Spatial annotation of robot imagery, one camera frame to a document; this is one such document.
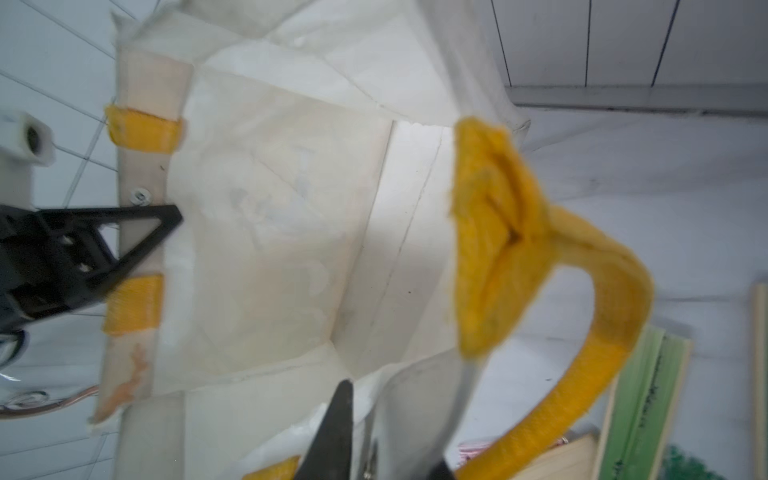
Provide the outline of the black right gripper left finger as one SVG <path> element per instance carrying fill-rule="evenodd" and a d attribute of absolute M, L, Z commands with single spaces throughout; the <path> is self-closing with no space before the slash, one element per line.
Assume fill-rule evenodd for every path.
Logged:
<path fill-rule="evenodd" d="M 341 381 L 294 480 L 348 480 L 353 446 L 353 384 Z"/>

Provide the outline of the cream tote bag yellow handles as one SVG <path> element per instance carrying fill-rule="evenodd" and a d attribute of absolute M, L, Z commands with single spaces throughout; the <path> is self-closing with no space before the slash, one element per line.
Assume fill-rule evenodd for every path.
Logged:
<path fill-rule="evenodd" d="M 178 1 L 114 15 L 120 201 L 180 227 L 110 296 L 117 479 L 271 477 L 355 388 L 351 477 L 425 475 L 552 273 L 593 284 L 563 377 L 463 479 L 520 471 L 626 363 L 653 280 L 553 204 L 468 1 Z"/>

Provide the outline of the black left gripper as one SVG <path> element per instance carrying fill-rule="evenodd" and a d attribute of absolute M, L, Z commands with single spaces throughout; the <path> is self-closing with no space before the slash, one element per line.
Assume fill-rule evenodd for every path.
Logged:
<path fill-rule="evenodd" d="M 89 306 L 126 279 L 183 221 L 175 205 L 1 207 L 1 333 Z M 101 228 L 127 235 L 118 253 Z"/>

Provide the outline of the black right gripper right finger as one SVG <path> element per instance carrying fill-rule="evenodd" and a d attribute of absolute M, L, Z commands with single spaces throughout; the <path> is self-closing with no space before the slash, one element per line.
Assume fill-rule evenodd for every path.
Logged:
<path fill-rule="evenodd" d="M 455 476 L 446 461 L 440 460 L 429 470 L 427 480 L 455 480 Z"/>

